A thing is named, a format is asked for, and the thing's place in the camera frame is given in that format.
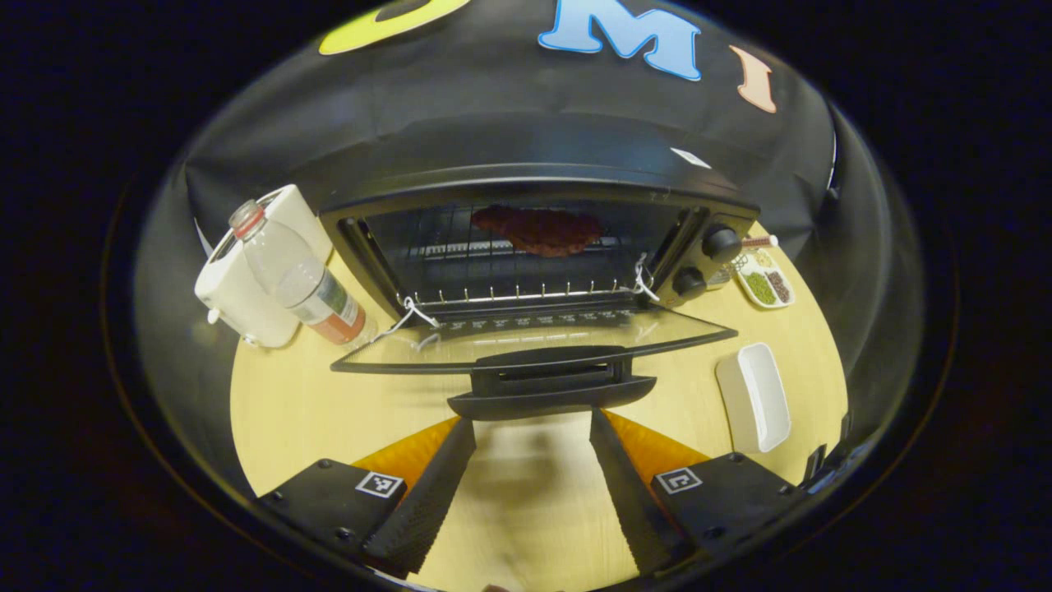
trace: yellow letter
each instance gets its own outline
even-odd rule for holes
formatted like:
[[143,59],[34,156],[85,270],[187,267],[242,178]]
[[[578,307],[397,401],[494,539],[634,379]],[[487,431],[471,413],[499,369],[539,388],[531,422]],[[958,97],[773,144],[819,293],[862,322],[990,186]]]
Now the yellow letter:
[[745,81],[739,85],[737,94],[767,113],[776,111],[778,107],[771,100],[771,80],[769,78],[771,68],[745,49],[733,45],[728,45],[728,47],[742,58]]
[[318,50],[323,56],[342,54],[382,41],[400,33],[425,25],[467,4],[470,0],[430,0],[423,6],[377,22],[377,17],[388,5],[370,11],[325,36]]

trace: white string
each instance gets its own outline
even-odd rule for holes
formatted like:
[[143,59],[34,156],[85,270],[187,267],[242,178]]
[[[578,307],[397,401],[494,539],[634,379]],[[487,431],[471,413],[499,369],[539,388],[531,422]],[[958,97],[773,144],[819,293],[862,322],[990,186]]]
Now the white string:
[[[643,262],[646,260],[647,260],[647,252],[644,250],[643,253],[640,254],[640,260],[635,261],[635,287],[632,288],[621,287],[621,289],[628,289],[632,293],[645,292],[647,295],[650,295],[651,301],[653,301],[654,303],[660,303],[661,299],[658,298],[658,294],[651,291],[650,287],[648,287],[647,284],[643,281],[643,271],[646,270],[646,268],[644,268],[643,266]],[[647,270],[647,274],[650,275],[650,283],[653,283],[654,275],[650,274],[649,270]]]
[[426,321],[427,323],[431,324],[431,327],[433,327],[436,329],[438,329],[442,325],[439,322],[434,321],[433,319],[431,319],[431,318],[425,315],[424,313],[420,312],[420,309],[417,308],[417,304],[412,302],[412,299],[410,299],[409,295],[406,295],[405,301],[402,302],[402,305],[406,309],[408,309],[408,312],[405,313],[405,317],[402,318],[401,321],[399,321],[398,323],[396,323],[394,327],[392,327],[392,328],[388,329],[387,331],[384,331],[383,333],[381,333],[381,334],[377,335],[376,338],[373,338],[372,341],[369,342],[369,344],[372,344],[377,340],[380,340],[381,338],[384,338],[385,335],[390,335],[391,333],[394,333],[396,331],[398,331],[399,328],[402,327],[403,325],[405,325],[405,322],[409,321],[409,318],[411,318],[414,313],[418,317],[420,317],[420,319],[422,319],[422,320]]
[[430,338],[428,338],[427,340],[424,340],[420,344],[413,344],[412,345],[412,349],[414,351],[419,352],[419,351],[423,350],[424,347],[427,346],[428,344],[430,344],[431,342],[434,342],[434,341],[439,340],[440,335],[442,335],[442,334],[441,333],[432,333]]

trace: green peas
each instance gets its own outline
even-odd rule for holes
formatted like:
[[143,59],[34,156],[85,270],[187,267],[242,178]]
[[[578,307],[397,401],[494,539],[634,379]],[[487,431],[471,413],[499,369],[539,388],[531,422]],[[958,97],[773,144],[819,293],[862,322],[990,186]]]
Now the green peas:
[[745,275],[745,281],[749,284],[749,289],[752,289],[752,293],[757,301],[765,305],[773,305],[776,302],[774,292],[771,291],[771,287],[767,284],[767,279],[764,275],[749,273]]

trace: letter m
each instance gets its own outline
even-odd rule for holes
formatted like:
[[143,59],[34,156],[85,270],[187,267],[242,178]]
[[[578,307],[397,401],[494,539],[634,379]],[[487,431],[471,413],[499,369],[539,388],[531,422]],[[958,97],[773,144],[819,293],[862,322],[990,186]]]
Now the letter m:
[[653,39],[654,48],[643,56],[648,64],[687,80],[702,79],[694,66],[694,36],[701,29],[665,11],[633,17],[618,0],[559,0],[555,26],[537,40],[549,49],[599,53],[603,42],[591,35],[592,20],[622,58],[634,56]]

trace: wooden table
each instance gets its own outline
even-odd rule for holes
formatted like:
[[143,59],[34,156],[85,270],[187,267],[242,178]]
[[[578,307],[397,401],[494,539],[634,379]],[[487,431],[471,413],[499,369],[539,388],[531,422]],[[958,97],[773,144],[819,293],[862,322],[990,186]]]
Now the wooden table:
[[[753,227],[753,234],[765,233]],[[847,391],[829,327],[803,278],[780,248],[767,249],[792,284],[796,302],[778,310],[752,305],[736,281],[679,310],[736,329],[739,336],[636,359],[635,374],[656,376],[643,400],[612,411],[708,456],[731,452],[715,365],[757,342],[774,353],[792,433],[773,451],[749,456],[798,483],[808,455],[839,438]],[[380,311],[338,256],[329,268]],[[352,463],[453,416],[450,396],[470,390],[467,375],[344,374],[328,367],[343,350],[300,330],[280,350],[238,346],[230,385],[234,440],[257,494],[310,463]],[[575,592],[636,575],[595,454],[588,413],[476,423],[478,449],[420,574],[409,581],[453,591],[487,584],[512,592]]]

